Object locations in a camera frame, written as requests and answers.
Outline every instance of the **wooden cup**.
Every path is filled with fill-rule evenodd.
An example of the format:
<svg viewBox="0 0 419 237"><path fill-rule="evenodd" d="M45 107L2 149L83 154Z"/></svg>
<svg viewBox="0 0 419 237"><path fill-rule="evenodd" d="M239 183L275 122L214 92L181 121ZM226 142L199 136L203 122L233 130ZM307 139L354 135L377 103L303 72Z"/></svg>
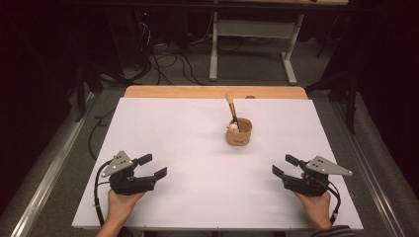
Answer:
<svg viewBox="0 0 419 237"><path fill-rule="evenodd" d="M233 133L229 129L225 133L227 143L232 146L245 146L250 141L250 134L252 133L252 122L246 118L237 118L240 132Z"/></svg>

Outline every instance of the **dark background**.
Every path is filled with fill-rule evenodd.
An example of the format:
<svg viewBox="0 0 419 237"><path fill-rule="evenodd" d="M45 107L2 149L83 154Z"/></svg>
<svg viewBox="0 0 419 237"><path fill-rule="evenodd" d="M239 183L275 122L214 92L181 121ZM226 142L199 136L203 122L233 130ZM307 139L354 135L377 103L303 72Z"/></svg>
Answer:
<svg viewBox="0 0 419 237"><path fill-rule="evenodd" d="M418 8L415 1L397 1L395 5L388 2L360 1L361 6L384 6L384 14L363 14L351 19L325 76L357 60L355 52L366 36L372 35L373 43L360 68L359 92L383 141L418 197ZM20 0L2 1L0 11L2 212L67 117L71 109L67 97L75 88L80 56L115 72L121 72L122 67L102 10L65 9L50 0ZM174 40L183 47L187 47L187 33L203 36L210 20L210 14L203 12L150 13L147 21L153 27L153 36L162 41ZM256 15L224 17L252 19ZM270 18L279 17L266 15L264 19ZM334 14L307 14L298 40L325 41L335 18ZM343 27L340 23L332 38L339 38Z"/></svg>

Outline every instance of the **table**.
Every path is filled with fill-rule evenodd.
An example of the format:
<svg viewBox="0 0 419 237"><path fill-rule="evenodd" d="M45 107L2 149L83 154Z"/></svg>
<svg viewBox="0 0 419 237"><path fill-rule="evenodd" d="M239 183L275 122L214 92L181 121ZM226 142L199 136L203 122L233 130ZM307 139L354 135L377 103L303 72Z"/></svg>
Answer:
<svg viewBox="0 0 419 237"><path fill-rule="evenodd" d="M229 146L223 137L231 119L226 91L237 98L238 116L253 122L245 147ZM257 99L243 99L248 96ZM153 154L153 161L136 168L137 177L168 168L167 177L141 199L126 222L142 230L308 229L300 203L272 174L272 165L298 176L301 170L287 163L285 154L303 160L322 155L336 162L302 88L132 86L120 100L72 226L99 227L92 182L98 168L119 150L131 159ZM341 193L340 213L345 215L335 224L362 229L342 177L331 176L330 181ZM99 188L104 215L108 189Z"/></svg>

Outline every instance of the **cable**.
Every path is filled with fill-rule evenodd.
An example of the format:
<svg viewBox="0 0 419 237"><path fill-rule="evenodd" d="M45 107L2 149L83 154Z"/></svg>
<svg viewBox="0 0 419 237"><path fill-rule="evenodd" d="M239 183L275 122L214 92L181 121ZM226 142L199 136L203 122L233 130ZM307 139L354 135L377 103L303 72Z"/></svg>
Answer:
<svg viewBox="0 0 419 237"><path fill-rule="evenodd" d="M152 67L154 67L157 71L158 71L158 78L157 78L157 85L159 85L160 84L160 76L162 76L163 77L163 79L169 84L169 85L175 85L175 84L173 84L162 72L161 72L161 70L160 70L160 66L159 66L159 64L158 64L158 61L157 61L157 58L156 58L156 55L154 54L154 53L152 53L152 56L154 57L154 61L155 61L155 63L156 63L156 65L152 65Z"/></svg>
<svg viewBox="0 0 419 237"><path fill-rule="evenodd" d="M212 25L212 19L213 19L213 13L211 13L211 15L210 15L210 19L209 19L209 26L207 27L207 31L206 31L206 33L204 34L204 36L201 38L201 39L198 39L197 41L193 41L193 42L189 42L189 44L195 44L195 43L199 43L199 42L202 42L202 41L205 41L205 40L208 40L208 39L211 39L212 37L208 37L208 38L206 38L206 36L209 34L209 32L210 32L210 26Z"/></svg>
<svg viewBox="0 0 419 237"><path fill-rule="evenodd" d="M166 46L166 49L163 49L163 50L161 50L161 51L159 51L159 52L154 52L154 53L156 53L156 54L159 54L159 53L161 53L161 52L164 52L164 51L167 51L167 50L169 50L169 47L170 47L170 45L172 44L172 42L163 42L163 43L158 43L158 44L155 44L154 46L153 46L153 48L155 49L156 47L159 47L159 46Z"/></svg>
<svg viewBox="0 0 419 237"><path fill-rule="evenodd" d="M101 226L104 225L105 223L105 219L104 219L104 215L102 213L102 209L101 209L101 204L99 202L99 198L98 198L98 186L99 186L99 176L102 173L102 170L108 166L109 164L111 164L112 160L105 162L105 164L103 164L99 170L98 173L96 174L96 179L95 179L95 189L93 191L93 196L95 198L95 208L96 208L96 213L98 214L98 219L99 219L99 223L101 223Z"/></svg>
<svg viewBox="0 0 419 237"><path fill-rule="evenodd" d="M224 37L223 39L224 40L237 39L237 37ZM221 50L221 51L235 51L235 50L237 50L238 48L241 47L241 45L243 44L243 42L244 42L244 39L243 38L238 38L238 46L236 46L235 48L233 48L233 49L223 49L221 47L218 47L218 49Z"/></svg>
<svg viewBox="0 0 419 237"><path fill-rule="evenodd" d="M141 33L141 37L139 37L139 44L141 46L141 50L142 50L142 38L144 37L144 33L145 30L148 31L148 37L147 37L147 43L145 44L145 46L148 46L148 44L150 43L150 38L151 38L151 30L150 28L144 24L143 22L138 22L141 26L142 26L142 33Z"/></svg>
<svg viewBox="0 0 419 237"><path fill-rule="evenodd" d="M131 77L131 78L125 78L125 80L127 80L127 82L131 82L132 85L142 85L140 83L133 83L133 81L145 76L151 69L151 65L150 62L147 61L145 62L145 67L143 67L142 71L140 71L138 74L136 74L135 76ZM109 84L113 84L113 85L117 85L117 84L121 84L121 81L114 81L114 80L108 80L106 78L101 78L101 81L109 83Z"/></svg>
<svg viewBox="0 0 419 237"><path fill-rule="evenodd" d="M198 79L195 77L194 73L192 72L192 65L191 65L191 63L189 62L188 58L187 58L187 57L186 57L183 53L180 53L180 52L179 52L178 54L179 54L179 55L181 55L181 56L183 56L183 57L185 58L186 62L187 62L187 63L188 63L188 65L189 65L191 76L194 78L195 82L194 82L194 81L191 81L191 80L187 77L187 75L185 74L185 63L183 62L183 60L181 60L181 61L182 61L182 63L183 63L183 65L184 65L184 75L185 75L185 77L186 77L189 81L191 81L191 82L193 82L193 83L196 83L196 84L198 84L198 85L208 86L208 84L201 83L201 82L200 82L200 81L198 81Z"/></svg>
<svg viewBox="0 0 419 237"><path fill-rule="evenodd" d="M109 181L107 181L107 182L102 182L102 183L99 183L99 184L98 184L98 186L105 185L105 184L109 184L109 183L110 183Z"/></svg>
<svg viewBox="0 0 419 237"><path fill-rule="evenodd" d="M169 55L162 55L162 56L158 57L158 58L157 58L157 60L160 60L160 59L162 59L162 58L164 58L164 57L174 57L174 58L175 58L175 60L173 60L173 62L171 62L171 63L170 63L169 65L167 65L167 66L162 66L162 65L160 65L160 64L159 64L159 66L160 66L161 68L170 67L170 66L174 65L174 64L176 63L176 61L178 60L178 57L177 57L176 55L173 55L173 53L171 53L171 54L169 54Z"/></svg>
<svg viewBox="0 0 419 237"><path fill-rule="evenodd" d="M92 137L93 137L93 133L95 132L95 130L96 130L96 128L97 128L98 126L104 126L104 125L102 124L102 121L103 121L103 120L104 120L104 119L105 119L108 115L110 115L111 113L113 113L116 109L117 109L117 108L112 109L111 111L107 112L107 113L106 113L104 116L102 116L102 117L95 117L95 119L99 119L99 120L98 120L98 122L96 122L95 126L93 127L92 131L90 132L90 135L89 135L89 141L88 141L89 152L90 152L90 155L92 156L92 158L93 158L94 160L97 160L98 158L96 157L96 155L93 153L93 150L92 150Z"/></svg>
<svg viewBox="0 0 419 237"><path fill-rule="evenodd" d="M123 83L126 86L131 86L131 85L141 85L141 84L135 84L129 80L127 80L124 76L113 72L112 70L107 69L106 67L102 67L101 65L92 62L92 61L88 61L85 60L86 63L90 64L92 66L93 69L95 69L96 71L98 71L99 73L103 73L103 74L107 74L110 77L114 78L115 80Z"/></svg>
<svg viewBox="0 0 419 237"><path fill-rule="evenodd" d="M335 209L333 210L332 216L330 216L330 222L333 224L336 220L336 218L338 217L338 213L339 213L339 207L341 204L341 199L340 199L340 194L338 189L336 189L336 186L333 185L333 183L329 182L329 184L331 184L333 186L333 188L335 188L336 192L332 189L330 189L329 186L323 184L323 182L320 182L318 180L314 180L317 184L323 186L324 188L326 188L330 193L332 193L333 196L335 196L338 200L338 202L336 203Z"/></svg>

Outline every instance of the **gray carpet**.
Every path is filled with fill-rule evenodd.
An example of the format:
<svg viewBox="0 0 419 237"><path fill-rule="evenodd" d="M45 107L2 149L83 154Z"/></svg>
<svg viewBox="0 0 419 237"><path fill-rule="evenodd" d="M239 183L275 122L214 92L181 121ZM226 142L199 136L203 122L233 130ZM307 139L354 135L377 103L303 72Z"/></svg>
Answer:
<svg viewBox="0 0 419 237"><path fill-rule="evenodd" d="M274 50L282 42L273 44L248 44L235 51L221 51L219 53L218 79L216 82L208 80L210 50L208 48L191 47L184 50L171 47L171 51L182 52L189 59L193 73L201 83L209 85L267 85L284 86L288 85L285 71L279 62L279 54ZM233 44L226 44L225 49L234 48ZM171 83L176 85L191 85L191 81L186 79L183 65L187 67L187 76L194 80L188 69L186 61L182 63L178 57L172 53L160 51L159 64L174 65L162 68ZM321 74L328 62L328 58L333 48L326 48L320 58L315 57L319 45L311 40L309 42L299 42L294 50L292 57L293 69L299 86L306 86L320 79ZM144 78L137 82L143 84L155 84L157 82L157 71L152 69ZM169 82L161 79L161 84ZM78 207L78 201L83 195L88 178L94 166L94 159L89 153L89 136L97 123L95 117L101 117L113 109L118 99L123 96L124 89L121 86L106 84L105 90L96 95L92 110L86 115L86 121L80 131L73 148L67 158L65 166L59 176L49 199L47 200L36 224L29 236L94 236L94 231L75 229L71 227L71 222ZM388 233L387 227L377 209L376 201L371 195L371 190L367 185L366 176L362 175L363 170L356 159L357 153L351 145L345 127L342 125L341 118L337 115L336 107L341 105L328 102L325 92L316 92L309 95L314 101L320 120L325 129L331 148L338 163L356 175L345 179L349 191L353 197L355 207L360 214L365 229L358 233L358 236L392 236ZM409 186L403 179L402 174L397 169L385 145L382 143L379 132L368 115L362 99L358 97L356 111L356 139L358 139L364 154L368 157L374 170L378 182L381 184L388 202L393 207L393 211L400 222L405 236L414 236L419 233L419 203ZM65 127L71 125L69 118L63 124L63 132L58 132L59 136L65 136ZM105 124L109 124L112 115L104 119ZM108 126L99 126L92 135L92 150L98 154L102 142L105 138ZM40 184L43 174L53 157L53 153L59 150L59 145L54 144L45 149L34 166L26 181L23 183L12 203L0 218L0 236L10 236L27 207L32 195ZM308 231L291 231L287 236L299 237L308 236Z"/></svg>

